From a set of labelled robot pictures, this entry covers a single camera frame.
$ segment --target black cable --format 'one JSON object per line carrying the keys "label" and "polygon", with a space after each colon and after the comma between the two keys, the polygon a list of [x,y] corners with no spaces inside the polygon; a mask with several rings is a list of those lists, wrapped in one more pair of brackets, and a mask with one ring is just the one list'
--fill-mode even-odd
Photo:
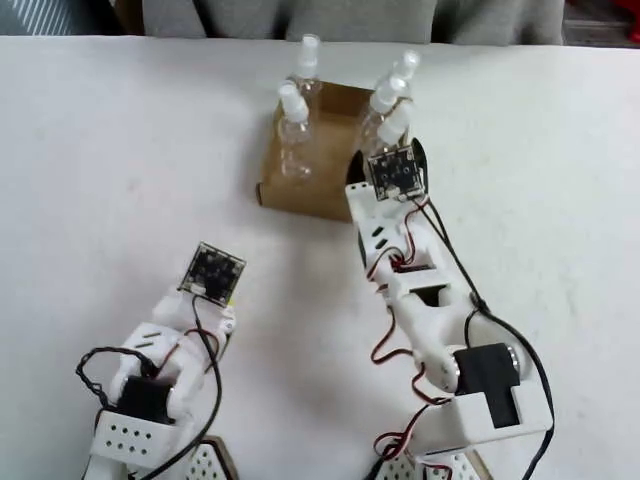
{"label": "black cable", "polygon": [[473,317],[477,313],[482,313],[488,320],[490,320],[490,321],[494,322],[495,324],[499,325],[500,327],[505,329],[507,332],[509,332],[511,335],[516,337],[516,339],[520,342],[520,344],[523,346],[523,348],[527,351],[527,353],[531,357],[531,360],[533,361],[533,363],[534,363],[534,365],[536,367],[536,370],[538,371],[538,375],[540,376],[540,383],[542,383],[542,389],[544,390],[544,394],[545,394],[545,397],[547,399],[547,403],[549,405],[549,410],[551,411],[551,418],[553,420],[553,424],[551,425],[551,428],[549,430],[547,430],[547,432],[545,433],[544,439],[542,440],[542,444],[540,445],[540,448],[538,449],[538,451],[534,455],[533,459],[531,460],[531,463],[529,464],[529,467],[527,468],[527,471],[525,472],[524,476],[522,477],[523,480],[529,480],[531,478],[531,476],[533,475],[533,472],[534,472],[536,466],[538,465],[538,462],[540,461],[542,456],[547,451],[547,448],[549,447],[549,444],[551,443],[551,439],[553,438],[553,434],[555,432],[555,411],[554,411],[554,408],[553,408],[553,398],[552,398],[552,395],[551,395],[551,386],[549,385],[549,378],[547,377],[547,373],[546,373],[546,371],[544,369],[544,366],[542,365],[542,361],[540,360],[540,357],[538,356],[538,353],[535,351],[535,349],[533,348],[531,343],[529,343],[529,341],[526,339],[526,337],[524,335],[522,335],[511,324],[507,323],[506,321],[502,320],[501,318],[499,318],[496,315],[494,315],[493,313],[491,313],[491,310],[489,310],[489,307],[488,307],[487,303],[480,296],[480,292],[478,292],[478,289],[476,288],[475,284],[473,283],[473,280],[471,280],[471,277],[469,276],[469,273],[467,272],[466,268],[464,267],[464,265],[462,264],[462,262],[458,258],[458,255],[456,254],[456,251],[453,248],[453,245],[451,244],[451,240],[449,239],[449,235],[447,234],[447,229],[444,226],[444,222],[442,221],[442,217],[440,216],[440,213],[436,209],[436,207],[433,204],[433,202],[431,201],[431,199],[429,199],[427,205],[429,205],[429,207],[433,211],[433,213],[434,213],[434,215],[436,217],[436,221],[438,222],[438,225],[440,227],[440,230],[438,230],[438,228],[436,227],[434,221],[427,214],[427,212],[425,211],[424,207],[420,207],[420,212],[424,215],[424,217],[427,219],[427,221],[431,224],[433,229],[436,231],[436,233],[440,237],[440,240],[442,240],[442,243],[444,243],[445,247],[447,247],[447,250],[449,251],[449,253],[453,257],[454,261],[456,262],[456,265],[458,266],[458,269],[460,270],[460,273],[465,278],[466,282],[469,284],[469,288],[471,288],[471,291],[472,291],[472,293],[471,293],[471,301],[474,304],[474,309],[467,316],[467,318],[466,318],[466,320],[464,322],[464,339],[465,339],[465,343],[467,344],[467,347],[471,346],[470,340],[469,340],[469,329],[470,329],[470,325],[471,325],[471,320],[473,319]]}
{"label": "black cable", "polygon": [[120,353],[122,355],[132,355],[140,360],[140,374],[143,377],[155,377],[158,374],[158,367],[149,359],[149,357],[143,355],[137,350],[131,350],[129,348],[122,347],[97,347],[91,350],[89,353],[83,355],[76,367],[76,374],[80,377],[80,380],[87,386],[91,393],[96,395],[102,404],[103,409],[112,408],[109,405],[109,398],[102,389],[102,384],[98,382],[92,382],[89,377],[84,373],[85,365],[91,360],[91,358],[97,353]]}
{"label": "black cable", "polygon": [[149,472],[144,477],[140,478],[140,480],[151,480],[152,478],[156,478],[158,475],[165,472],[167,469],[169,469],[174,464],[179,462],[192,449],[200,445],[200,442],[202,442],[202,439],[206,436],[207,431],[209,430],[209,427],[211,427],[211,424],[215,420],[216,415],[218,414],[218,410],[220,409],[220,403],[222,402],[222,379],[220,377],[220,369],[218,368],[218,360],[216,359],[215,353],[213,353],[211,344],[209,343],[209,341],[207,340],[207,337],[204,334],[205,330],[202,328],[202,323],[200,322],[200,317],[198,316],[198,310],[196,309],[196,299],[198,298],[204,298],[204,297],[200,297],[199,295],[194,295],[191,301],[191,308],[193,308],[193,315],[195,317],[196,327],[198,328],[197,332],[200,335],[200,339],[202,340],[204,347],[207,349],[207,353],[209,354],[209,358],[211,360],[211,365],[213,366],[213,373],[216,377],[216,387],[218,389],[218,392],[216,394],[216,401],[213,406],[213,410],[211,411],[211,415],[209,415],[209,419],[204,424],[204,427],[202,427],[202,430],[200,430],[200,432],[198,432],[198,434],[193,438],[193,440],[191,440],[182,450],[176,453],[169,460],[164,462],[155,470],[152,470],[151,472]]}

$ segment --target plastic bottle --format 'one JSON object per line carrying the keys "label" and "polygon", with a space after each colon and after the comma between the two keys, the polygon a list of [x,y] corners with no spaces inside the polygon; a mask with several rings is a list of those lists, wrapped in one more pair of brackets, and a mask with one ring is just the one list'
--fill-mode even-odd
{"label": "plastic bottle", "polygon": [[360,115],[360,127],[353,145],[354,153],[361,150],[365,160],[371,155],[377,143],[378,128],[395,106],[405,86],[403,80],[392,76],[371,95],[367,109]]}
{"label": "plastic bottle", "polygon": [[394,62],[391,70],[389,70],[384,76],[376,83],[376,88],[382,83],[389,80],[391,77],[398,77],[406,82],[405,88],[400,92],[401,97],[412,98],[411,96],[411,80],[416,69],[420,66],[420,54],[415,50],[405,50],[402,54],[402,58]]}
{"label": "plastic bottle", "polygon": [[278,123],[280,169],[294,180],[308,180],[313,167],[313,134],[309,108],[295,84],[283,83],[278,89],[284,115]]}
{"label": "plastic bottle", "polygon": [[393,113],[378,128],[376,145],[370,156],[380,155],[399,148],[398,142],[409,129],[413,104],[403,100],[395,108]]}
{"label": "plastic bottle", "polygon": [[322,89],[322,82],[318,79],[319,48],[319,37],[311,34],[304,35],[294,71],[287,78],[295,83],[313,116],[320,109],[320,90]]}

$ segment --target white tabletop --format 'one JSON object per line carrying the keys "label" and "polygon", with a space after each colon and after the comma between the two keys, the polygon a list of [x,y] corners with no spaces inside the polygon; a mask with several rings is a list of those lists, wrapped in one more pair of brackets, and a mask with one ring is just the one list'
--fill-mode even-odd
{"label": "white tabletop", "polygon": [[[295,48],[0,39],[0,478],[79,478],[98,403],[77,361],[148,319],[200,240],[248,261],[214,428],[243,479],[362,478],[419,406],[410,360],[368,360],[389,320],[352,227],[254,199]],[[434,199],[552,383],[535,478],[636,477],[640,52],[418,48]],[[326,45],[322,76],[371,86],[402,49]],[[539,440],[482,453],[513,480]]]}

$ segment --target gray fabric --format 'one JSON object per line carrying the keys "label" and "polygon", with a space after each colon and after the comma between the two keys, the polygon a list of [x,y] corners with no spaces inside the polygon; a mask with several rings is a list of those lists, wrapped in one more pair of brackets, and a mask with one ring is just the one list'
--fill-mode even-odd
{"label": "gray fabric", "polygon": [[[563,0],[196,1],[207,9],[211,30],[220,37],[299,40],[315,33],[326,41],[562,43]],[[175,17],[157,15],[168,3]],[[148,34],[203,35],[199,20],[193,23],[198,17],[191,0],[144,0],[144,12]],[[186,16],[190,22],[181,20]]]}
{"label": "gray fabric", "polygon": [[0,35],[74,35],[94,30],[82,0],[0,0]]}

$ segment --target brown cardboard box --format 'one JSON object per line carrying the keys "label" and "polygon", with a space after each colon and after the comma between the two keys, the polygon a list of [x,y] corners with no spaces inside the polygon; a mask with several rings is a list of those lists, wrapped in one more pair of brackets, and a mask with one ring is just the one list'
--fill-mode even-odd
{"label": "brown cardboard box", "polygon": [[273,118],[273,135],[262,164],[262,180],[256,185],[258,203],[287,212],[350,222],[344,187],[358,116],[372,93],[363,88],[323,83],[321,110],[315,125],[317,164],[312,178],[302,184],[292,183],[280,172],[276,127],[282,109],[278,106]]}

